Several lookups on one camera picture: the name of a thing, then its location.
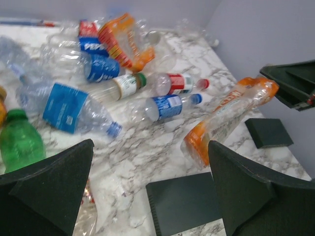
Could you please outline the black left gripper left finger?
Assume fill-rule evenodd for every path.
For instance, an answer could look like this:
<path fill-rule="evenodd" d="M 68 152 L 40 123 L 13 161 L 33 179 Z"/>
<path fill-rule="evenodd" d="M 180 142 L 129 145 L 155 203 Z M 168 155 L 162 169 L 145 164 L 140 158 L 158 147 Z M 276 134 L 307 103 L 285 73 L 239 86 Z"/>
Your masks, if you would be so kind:
<path fill-rule="evenodd" d="M 94 143 L 84 140 L 0 177 L 2 236 L 70 236 L 89 177 Z"/>

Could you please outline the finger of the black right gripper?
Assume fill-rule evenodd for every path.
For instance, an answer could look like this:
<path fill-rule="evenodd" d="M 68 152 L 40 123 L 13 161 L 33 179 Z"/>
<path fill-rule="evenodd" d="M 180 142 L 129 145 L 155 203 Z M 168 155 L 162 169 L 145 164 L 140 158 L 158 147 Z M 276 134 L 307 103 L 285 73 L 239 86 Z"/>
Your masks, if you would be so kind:
<path fill-rule="evenodd" d="M 315 106 L 315 61 L 266 65 L 260 74 L 279 86 L 276 98 L 291 109 L 304 111 Z"/>

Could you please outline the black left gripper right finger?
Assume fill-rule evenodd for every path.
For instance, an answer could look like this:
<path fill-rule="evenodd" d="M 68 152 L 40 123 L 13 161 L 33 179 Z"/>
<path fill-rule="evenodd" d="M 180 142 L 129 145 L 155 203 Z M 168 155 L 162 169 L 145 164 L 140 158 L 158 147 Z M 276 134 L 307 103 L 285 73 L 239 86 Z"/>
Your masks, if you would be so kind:
<path fill-rule="evenodd" d="M 313 236 L 315 183 L 274 171 L 210 141 L 208 156 L 228 236 Z"/>

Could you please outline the crushed orange label bottle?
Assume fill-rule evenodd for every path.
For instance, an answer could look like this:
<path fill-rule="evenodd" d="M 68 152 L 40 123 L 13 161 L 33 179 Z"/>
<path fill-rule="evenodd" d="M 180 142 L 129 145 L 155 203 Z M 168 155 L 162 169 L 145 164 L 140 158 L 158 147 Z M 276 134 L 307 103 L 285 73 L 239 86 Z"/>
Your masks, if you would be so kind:
<path fill-rule="evenodd" d="M 265 77 L 241 79 L 184 137 L 180 145 L 184 157 L 199 169 L 208 167 L 208 143 L 211 140 L 223 143 L 249 111 L 269 102 L 278 90 L 279 85 Z"/>

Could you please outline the red label clear bottle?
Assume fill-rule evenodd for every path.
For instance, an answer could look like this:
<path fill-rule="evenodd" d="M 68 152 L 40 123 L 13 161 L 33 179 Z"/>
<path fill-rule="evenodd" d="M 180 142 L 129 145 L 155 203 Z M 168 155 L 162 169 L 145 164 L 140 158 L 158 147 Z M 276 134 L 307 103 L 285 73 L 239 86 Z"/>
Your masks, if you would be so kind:
<path fill-rule="evenodd" d="M 155 73 L 151 77 L 152 90 L 157 96 L 203 91 L 210 85 L 208 79 L 201 79 L 189 73 Z"/>

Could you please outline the blue label clear bottle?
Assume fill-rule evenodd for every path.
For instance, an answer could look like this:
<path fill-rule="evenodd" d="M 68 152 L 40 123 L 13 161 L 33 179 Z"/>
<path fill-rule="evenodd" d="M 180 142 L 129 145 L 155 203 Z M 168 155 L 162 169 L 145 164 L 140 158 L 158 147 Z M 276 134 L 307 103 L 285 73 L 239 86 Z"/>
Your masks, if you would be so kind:
<path fill-rule="evenodd" d="M 201 102 L 199 93 L 139 98 L 127 103 L 125 115 L 131 122 L 158 122 L 192 110 Z"/>

